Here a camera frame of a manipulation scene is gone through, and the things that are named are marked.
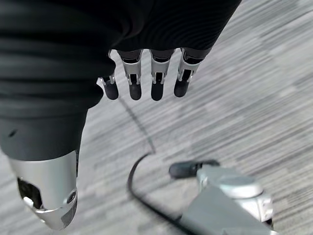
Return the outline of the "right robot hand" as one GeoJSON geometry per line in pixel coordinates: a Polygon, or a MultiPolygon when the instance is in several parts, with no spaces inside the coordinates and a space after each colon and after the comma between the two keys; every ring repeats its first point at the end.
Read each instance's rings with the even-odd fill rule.
{"type": "Polygon", "coordinates": [[[160,100],[181,50],[174,94],[192,76],[238,0],[3,0],[0,3],[0,147],[21,199],[49,228],[77,208],[76,178],[88,109],[118,98],[116,50],[130,96],[141,97],[141,55],[151,53],[151,96],[160,100]]]}

